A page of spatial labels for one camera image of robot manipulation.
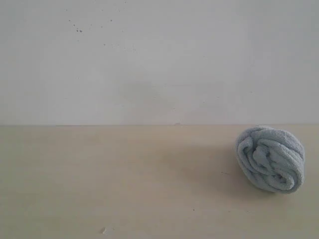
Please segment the light blue terry towel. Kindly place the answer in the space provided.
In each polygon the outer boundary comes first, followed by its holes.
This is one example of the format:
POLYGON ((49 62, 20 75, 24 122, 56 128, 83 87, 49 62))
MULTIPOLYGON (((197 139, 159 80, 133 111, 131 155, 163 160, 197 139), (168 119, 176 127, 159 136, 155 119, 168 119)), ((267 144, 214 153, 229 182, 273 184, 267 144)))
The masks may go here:
POLYGON ((257 188, 290 194, 305 181, 305 148, 290 132, 258 125, 236 139, 237 162, 257 188))

